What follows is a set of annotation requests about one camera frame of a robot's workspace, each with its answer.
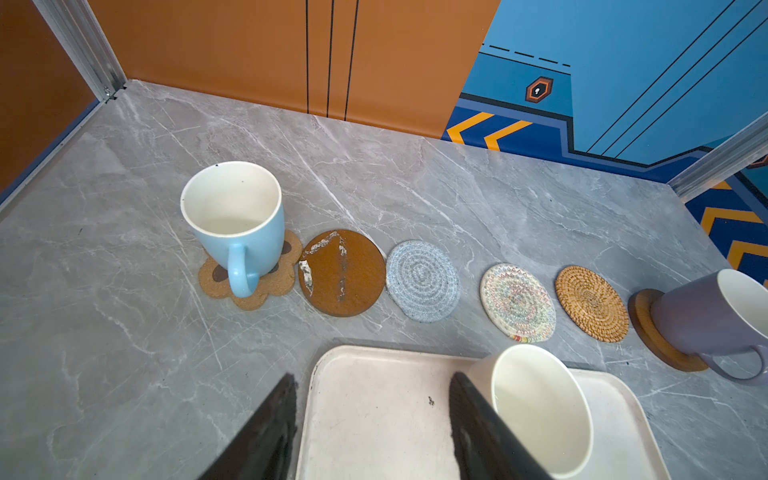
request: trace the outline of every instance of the purple mug handle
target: purple mug handle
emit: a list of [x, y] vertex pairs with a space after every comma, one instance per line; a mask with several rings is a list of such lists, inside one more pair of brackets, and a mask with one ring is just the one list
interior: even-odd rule
[[757, 352], [760, 356], [760, 361], [763, 364], [760, 367], [760, 371], [757, 375], [748, 379], [740, 379], [733, 375], [728, 374], [725, 370], [720, 368], [711, 355], [707, 353], [699, 353], [699, 357], [719, 376], [729, 379], [731, 382], [740, 383], [741, 385], [768, 385], [768, 347], [763, 345], [754, 345], [752, 350]]

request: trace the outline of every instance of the light blue mug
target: light blue mug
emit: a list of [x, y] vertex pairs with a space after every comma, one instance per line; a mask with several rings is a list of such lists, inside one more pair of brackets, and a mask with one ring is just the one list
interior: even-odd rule
[[283, 252], [283, 192], [260, 165], [231, 161], [198, 172], [181, 192], [181, 213], [240, 298], [253, 295]]

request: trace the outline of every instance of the brown round coaster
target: brown round coaster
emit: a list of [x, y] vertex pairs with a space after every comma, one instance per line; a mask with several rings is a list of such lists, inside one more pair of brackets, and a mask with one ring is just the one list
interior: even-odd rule
[[590, 336], [620, 342], [629, 331], [629, 315], [621, 297], [602, 276], [582, 266], [568, 266], [554, 282], [565, 312]]
[[285, 295], [293, 290], [293, 285], [296, 283], [296, 273], [293, 271], [293, 266], [299, 261], [299, 256], [301, 256], [301, 240], [294, 232], [286, 230], [283, 253], [280, 255], [277, 265], [271, 272], [259, 279], [256, 291], [247, 298], [234, 296], [228, 281], [227, 270], [211, 257], [208, 257], [208, 260], [200, 268], [197, 279], [209, 297], [221, 299], [230, 296], [235, 305], [241, 309], [255, 310], [266, 302], [269, 295]]
[[650, 306], [662, 295], [664, 292], [649, 288], [635, 293], [629, 299], [629, 318], [632, 320], [634, 331], [645, 346], [670, 367], [683, 372], [702, 372], [708, 369], [701, 358], [674, 348], [656, 329], [654, 319], [650, 315]]
[[299, 260], [299, 285], [307, 300], [332, 316], [359, 315], [384, 290], [381, 252], [363, 235], [331, 230], [313, 238]]

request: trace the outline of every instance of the black line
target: black line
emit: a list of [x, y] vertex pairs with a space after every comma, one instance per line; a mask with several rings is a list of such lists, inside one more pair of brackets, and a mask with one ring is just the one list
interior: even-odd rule
[[310, 0], [304, 0], [304, 19], [306, 20], [306, 113], [310, 112]]
[[765, 196], [763, 192], [760, 191], [759, 188], [755, 184], [753, 184], [749, 178], [746, 177], [746, 175], [742, 174], [741, 172], [736, 172], [733, 174], [734, 177], [737, 178], [738, 181], [741, 182], [741, 184], [746, 187], [746, 189], [755, 196], [757, 201], [763, 204], [765, 208], [768, 208], [768, 197]]
[[489, 57], [496, 57], [496, 58], [500, 58], [501, 60], [509, 60], [509, 61], [513, 61], [514, 63], [522, 63], [523, 65], [530, 65], [532, 67], [540, 68], [542, 70], [555, 71], [557, 73], [562, 73], [563, 75], [567, 75], [569, 77], [571, 76], [571, 74], [565, 73], [564, 71], [552, 70], [551, 68], [546, 68], [546, 67], [539, 67], [538, 65], [533, 65], [532, 63], [525, 63], [524, 61], [512, 60], [511, 58], [499, 57], [498, 55], [494, 55], [494, 54], [490, 54], [490, 53], [485, 53], [484, 51], [481, 51], [480, 55], [487, 55]]
[[683, 157], [684, 155], [691, 154], [694, 151], [703, 151], [703, 152], [712, 151], [712, 148], [710, 147], [704, 147], [704, 146], [695, 147], [695, 148], [691, 148], [690, 150], [684, 151], [682, 153], [672, 155], [671, 157], [667, 157], [662, 160], [655, 161], [652, 164], [648, 164], [648, 165], [640, 164], [638, 162], [633, 162], [629, 160], [621, 160], [620, 158], [605, 157], [604, 155], [591, 154], [589, 152], [576, 150], [576, 148], [574, 147], [573, 117], [568, 117], [567, 115], [563, 115], [563, 114], [556, 114], [550, 111], [538, 110], [537, 108], [525, 107], [524, 105], [517, 105], [517, 104], [511, 104], [505, 101], [493, 100], [492, 98], [480, 97], [478, 95], [473, 95], [473, 94], [466, 94], [463, 92], [458, 97], [463, 98], [465, 100], [477, 101], [482, 104], [494, 105], [496, 107], [507, 108], [513, 111], [523, 111], [527, 114], [541, 115], [542, 117], [554, 118], [555, 120], [562, 121], [565, 123], [566, 135], [568, 137], [568, 153], [583, 155], [589, 158], [599, 158], [600, 160], [612, 161], [617, 164], [643, 167], [644, 169], [647, 170], [651, 167], [656, 167], [659, 164], [663, 164], [670, 160], [674, 160], [675, 158], [680, 158], [680, 157]]
[[333, 6], [335, 4], [336, 4], [336, 0], [331, 0], [331, 35], [330, 35], [330, 45], [328, 46], [328, 95], [326, 96], [326, 118], [328, 118], [328, 107], [331, 103], [331, 59], [333, 58]]
[[629, 131], [629, 130], [632, 128], [632, 127], [634, 127], [634, 125], [635, 125], [635, 124], [636, 124], [638, 121], [640, 121], [640, 119], [641, 119], [642, 117], [644, 117], [646, 113], [648, 113], [648, 112], [651, 110], [651, 108], [655, 107], [655, 106], [656, 106], [656, 104], [657, 104], [657, 103], [659, 103], [659, 102], [661, 101], [661, 99], [662, 99], [662, 98], [664, 98], [664, 96], [666, 96], [666, 95], [667, 95], [667, 94], [668, 94], [668, 93], [669, 93], [669, 92], [670, 92], [670, 91], [671, 91], [673, 88], [675, 88], [675, 85], [677, 85], [678, 83], [680, 83], [680, 81], [682, 81], [682, 80], [683, 80], [683, 78], [685, 78], [685, 76], [686, 76], [686, 75], [688, 75], [688, 73], [689, 73], [691, 70], [693, 70], [693, 69], [694, 69], [694, 67], [696, 67], [696, 65], [698, 65], [700, 61], [704, 60], [704, 58], [705, 58], [707, 55], [709, 55], [709, 53], [710, 53], [710, 52], [711, 52], [711, 51], [712, 51], [712, 50], [713, 50], [713, 49], [714, 49], [716, 46], [718, 46], [718, 45], [720, 44], [720, 42], [722, 42], [722, 41], [723, 41], [723, 39], [724, 39], [725, 37], [727, 37], [727, 36], [728, 36], [728, 34], [729, 34], [729, 33], [731, 33], [731, 32], [733, 31], [733, 29], [734, 29], [734, 28], [736, 28], [736, 27], [739, 25], [739, 23], [741, 23], [741, 22], [742, 22], [742, 20], [744, 20], [744, 19], [745, 19], [745, 18], [746, 18], [746, 17], [747, 17], [747, 16], [748, 16], [750, 13], [752, 13], [752, 10], [754, 10], [755, 8], [757, 8], [757, 6], [758, 6], [758, 5], [760, 5], [760, 3], [762, 3], [762, 2], [763, 2], [763, 0], [760, 0], [759, 2], [757, 2], [757, 3], [755, 4], [755, 6], [753, 6], [753, 7], [752, 7], [752, 8], [751, 8], [751, 9], [750, 9], [750, 10], [749, 10], [749, 11], [748, 11], [746, 14], [744, 14], [744, 16], [743, 16], [743, 17], [742, 17], [742, 18], [741, 18], [741, 19], [740, 19], [738, 22], [736, 22], [736, 24], [735, 24], [733, 27], [731, 27], [731, 28], [730, 28], [730, 30], [728, 30], [727, 32], [725, 32], [725, 35], [723, 35], [722, 37], [720, 37], [720, 40], [718, 40], [718, 41], [715, 43], [715, 45], [712, 45], [712, 46], [710, 47], [710, 49], [709, 49], [709, 50], [707, 50], [707, 53], [705, 53], [704, 55], [701, 55], [701, 58], [699, 58], [698, 60], [696, 60], [696, 63], [694, 63], [693, 65], [691, 65], [691, 66], [690, 66], [690, 68], [688, 68], [688, 69], [686, 70], [686, 72], [685, 72], [684, 74], [682, 74], [682, 76], [680, 76], [680, 78], [678, 78], [678, 79], [677, 79], [677, 81], [675, 81], [675, 82], [672, 84], [672, 86], [671, 86], [671, 87], [669, 87], [669, 88], [667, 89], [667, 91], [665, 91], [663, 94], [661, 94], [661, 96], [660, 96], [660, 97], [659, 97], [659, 98], [658, 98], [658, 99], [657, 99], [657, 100], [656, 100], [656, 101], [655, 101], [655, 102], [654, 102], [654, 103], [653, 103], [653, 104], [652, 104], [650, 107], [648, 107], [648, 109], [647, 109], [646, 111], [644, 111], [644, 112], [643, 112], [643, 114], [642, 114], [640, 117], [638, 117], [638, 118], [637, 118], [637, 120], [635, 120], [634, 122], [632, 122], [632, 125], [630, 125], [630, 126], [627, 128], [627, 130], [625, 130], [625, 131], [624, 131], [624, 132], [623, 132], [621, 135], [619, 135], [619, 136], [618, 136], [618, 138], [617, 138], [616, 140], [614, 140], [614, 143], [612, 143], [612, 144], [608, 145], [608, 148], [606, 148], [606, 149], [605, 149], [605, 151], [603, 152], [603, 155], [605, 155], [605, 153], [606, 153], [607, 151], [609, 151], [609, 150], [611, 149], [611, 147], [613, 147], [613, 146], [616, 144], [616, 142], [618, 142], [618, 141], [619, 141], [619, 140], [620, 140], [620, 139], [621, 139], [621, 138], [622, 138], [622, 137], [623, 137], [625, 134], [627, 134], [627, 132], [628, 132], [628, 131]]
[[349, 86], [352, 84], [352, 59], [355, 57], [355, 34], [357, 33], [357, 11], [360, 8], [360, 0], [355, 5], [355, 26], [352, 29], [352, 48], [349, 51], [349, 78], [346, 79], [346, 104], [344, 105], [344, 120], [349, 109]]
[[605, 131], [605, 132], [604, 132], [604, 133], [603, 133], [603, 134], [600, 136], [600, 138], [598, 138], [596, 141], [594, 141], [594, 143], [592, 144], [592, 146], [591, 146], [591, 147], [589, 147], [589, 148], [587, 149], [587, 151], [589, 151], [589, 150], [592, 150], [592, 149], [594, 148], [594, 146], [598, 144], [598, 141], [602, 140], [602, 139], [603, 139], [603, 137], [605, 136], [605, 134], [607, 134], [609, 131], [611, 131], [611, 129], [612, 129], [612, 128], [613, 128], [613, 127], [614, 127], [614, 126], [615, 126], [615, 125], [616, 125], [616, 124], [619, 122], [619, 120], [621, 120], [621, 118], [623, 118], [623, 117], [624, 117], [624, 115], [626, 115], [626, 114], [627, 114], [627, 112], [629, 112], [629, 110], [630, 110], [632, 107], [634, 107], [634, 105], [635, 105], [637, 102], [639, 102], [639, 101], [640, 101], [640, 99], [643, 97], [643, 95], [645, 95], [646, 93], [648, 93], [648, 91], [650, 90], [650, 88], [651, 88], [651, 87], [653, 87], [653, 86], [656, 84], [656, 82], [657, 82], [657, 81], [659, 81], [659, 80], [661, 79], [661, 77], [663, 77], [663, 76], [664, 76], [664, 74], [665, 74], [665, 73], [667, 73], [667, 72], [669, 71], [669, 69], [670, 69], [670, 68], [672, 68], [672, 65], [674, 65], [675, 63], [677, 63], [677, 61], [678, 61], [678, 60], [680, 60], [680, 57], [682, 57], [683, 55], [685, 55], [685, 52], [686, 52], [686, 51], [688, 51], [688, 49], [689, 49], [689, 48], [691, 48], [691, 47], [693, 47], [693, 46], [694, 46], [694, 43], [696, 43], [696, 42], [699, 40], [699, 38], [701, 38], [701, 35], [704, 35], [704, 32], [706, 32], [707, 30], [709, 30], [709, 29], [710, 29], [710, 27], [711, 27], [712, 25], [714, 25], [714, 22], [717, 22], [717, 19], [718, 19], [718, 18], [720, 18], [720, 16], [721, 16], [723, 13], [725, 13], [725, 11], [726, 11], [728, 8], [730, 8], [730, 6], [731, 6], [731, 5], [733, 5], [733, 3], [734, 3], [735, 1], [736, 1], [736, 0], [731, 0], [731, 3], [729, 3], [729, 4], [728, 4], [728, 6], [727, 6], [726, 8], [724, 8], [724, 9], [723, 9], [723, 11], [722, 11], [722, 12], [720, 12], [720, 14], [719, 14], [717, 17], [715, 17], [715, 19], [714, 19], [713, 21], [711, 21], [711, 22], [710, 22], [710, 24], [709, 24], [709, 25], [707, 25], [707, 27], [706, 27], [704, 30], [702, 30], [702, 31], [701, 31], [701, 33], [699, 34], [699, 36], [698, 36], [698, 37], [696, 37], [696, 38], [695, 38], [695, 39], [694, 39], [694, 40], [693, 40], [693, 41], [690, 43], [690, 45], [688, 45], [688, 46], [685, 48], [685, 50], [683, 50], [683, 53], [679, 54], [679, 55], [677, 56], [677, 58], [675, 58], [675, 59], [674, 59], [674, 61], [673, 61], [672, 63], [670, 63], [670, 64], [669, 64], [669, 66], [668, 66], [667, 68], [665, 68], [665, 69], [664, 69], [664, 71], [662, 71], [662, 72], [661, 72], [661, 74], [660, 74], [658, 77], [656, 77], [656, 80], [654, 80], [654, 83], [652, 83], [652, 84], [648, 85], [648, 88], [646, 88], [646, 89], [645, 89], [645, 91], [644, 91], [643, 93], [641, 93], [641, 94], [640, 94], [640, 96], [639, 96], [639, 97], [637, 97], [637, 99], [635, 99], [635, 101], [633, 101], [633, 102], [632, 102], [632, 105], [630, 105], [629, 107], [627, 107], [627, 110], [625, 110], [623, 114], [619, 115], [619, 118], [617, 118], [617, 119], [616, 119], [616, 121], [615, 121], [615, 122], [614, 122], [614, 123], [613, 123], [613, 124], [612, 124], [610, 127], [608, 127], [608, 129], [607, 129], [607, 130], [606, 130], [606, 131]]
[[762, 26], [763, 26], [763, 24], [764, 24], [766, 21], [768, 21], [768, 18], [766, 18], [765, 20], [763, 20], [763, 21], [760, 23], [760, 25], [756, 26], [756, 27], [755, 27], [755, 29], [754, 29], [754, 30], [752, 30], [752, 31], [750, 32], [750, 34], [749, 34], [749, 35], [747, 35], [746, 37], [744, 37], [744, 39], [743, 39], [742, 41], [740, 41], [738, 45], [736, 45], [735, 47], [733, 47], [733, 49], [732, 49], [731, 51], [729, 51], [729, 52], [726, 54], [726, 56], [722, 57], [722, 58], [720, 59], [720, 61], [718, 61], [718, 62], [715, 64], [715, 66], [714, 66], [714, 67], [710, 68], [710, 70], [709, 70], [707, 73], [705, 73], [705, 74], [704, 74], [704, 76], [703, 76], [702, 78], [699, 78], [699, 80], [698, 80], [698, 81], [697, 81], [695, 84], [691, 85], [691, 87], [690, 87], [690, 88], [688, 88], [688, 89], [685, 91], [685, 93], [684, 93], [684, 94], [682, 94], [682, 95], [680, 96], [680, 98], [678, 98], [677, 100], [675, 100], [675, 101], [674, 101], [674, 103], [673, 103], [672, 105], [670, 105], [669, 107], [667, 107], [667, 110], [665, 110], [664, 112], [662, 112], [662, 114], [661, 114], [661, 115], [659, 115], [658, 117], [656, 117], [656, 120], [652, 121], [652, 122], [650, 123], [650, 125], [648, 125], [647, 127], [645, 127], [645, 130], [643, 130], [642, 132], [640, 132], [640, 134], [639, 134], [638, 136], [636, 136], [636, 137], [634, 138], [634, 140], [632, 140], [631, 142], [629, 142], [629, 144], [628, 144], [626, 147], [624, 147], [624, 149], [623, 149], [622, 151], [620, 151], [620, 152], [618, 153], [618, 155], [616, 155], [616, 156], [618, 157], [619, 155], [623, 154], [623, 153], [624, 153], [624, 150], [627, 150], [627, 149], [629, 148], [629, 146], [630, 146], [630, 145], [632, 145], [632, 144], [633, 144], [633, 143], [634, 143], [634, 142], [635, 142], [635, 141], [636, 141], [638, 138], [640, 138], [640, 136], [641, 136], [642, 134], [644, 134], [644, 133], [645, 133], [645, 132], [646, 132], [646, 131], [647, 131], [649, 128], [651, 128], [651, 127], [653, 126], [653, 124], [655, 124], [657, 121], [659, 121], [659, 118], [662, 118], [662, 117], [664, 116], [664, 114], [666, 114], [666, 113], [667, 113], [667, 112], [668, 112], [668, 111], [669, 111], [669, 110], [670, 110], [672, 107], [674, 107], [674, 106], [677, 104], [677, 102], [678, 102], [678, 101], [682, 100], [682, 98], [683, 98], [683, 97], [685, 97], [685, 96], [688, 94], [688, 92], [689, 92], [689, 91], [693, 90], [693, 89], [694, 89], [694, 87], [695, 87], [696, 85], [698, 85], [700, 81], [702, 81], [703, 79], [705, 79], [705, 77], [706, 77], [707, 75], [709, 75], [709, 74], [712, 72], [712, 70], [714, 70], [714, 69], [715, 69], [715, 68], [716, 68], [718, 65], [720, 65], [720, 64], [723, 62], [723, 60], [725, 60], [726, 58], [728, 58], [728, 55], [730, 55], [730, 54], [734, 53], [734, 52], [736, 51], [736, 49], [737, 49], [737, 48], [739, 48], [739, 47], [741, 46], [741, 44], [743, 44], [743, 43], [744, 43], [744, 42], [745, 42], [745, 41], [746, 41], [746, 40], [747, 40], [747, 39], [748, 39], [748, 38], [749, 38], [749, 37], [750, 37], [750, 36], [751, 36], [751, 35], [752, 35], [754, 32], [756, 32], [758, 28], [762, 27]]

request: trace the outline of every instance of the orange wall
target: orange wall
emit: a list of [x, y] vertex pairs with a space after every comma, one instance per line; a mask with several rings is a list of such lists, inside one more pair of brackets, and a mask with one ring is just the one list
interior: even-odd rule
[[90, 1], [129, 78], [431, 137], [498, 2]]
[[31, 0], [0, 2], [0, 191], [94, 100]]

